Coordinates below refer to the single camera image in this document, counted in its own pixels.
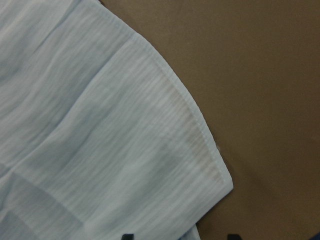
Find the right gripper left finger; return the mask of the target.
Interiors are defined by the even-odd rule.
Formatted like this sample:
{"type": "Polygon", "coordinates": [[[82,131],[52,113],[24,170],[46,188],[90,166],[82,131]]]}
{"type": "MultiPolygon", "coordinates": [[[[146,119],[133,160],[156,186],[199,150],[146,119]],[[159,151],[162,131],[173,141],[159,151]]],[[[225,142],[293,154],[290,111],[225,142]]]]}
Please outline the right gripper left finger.
{"type": "Polygon", "coordinates": [[[123,234],[121,240],[134,240],[134,234],[123,234]]]}

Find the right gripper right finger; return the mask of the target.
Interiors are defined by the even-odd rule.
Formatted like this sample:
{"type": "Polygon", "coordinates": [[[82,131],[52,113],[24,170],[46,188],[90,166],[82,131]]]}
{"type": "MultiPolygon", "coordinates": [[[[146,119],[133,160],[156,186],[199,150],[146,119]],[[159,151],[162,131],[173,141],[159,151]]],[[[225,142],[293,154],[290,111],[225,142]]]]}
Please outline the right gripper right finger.
{"type": "Polygon", "coordinates": [[[239,234],[231,233],[227,235],[227,240],[243,240],[239,234]]]}

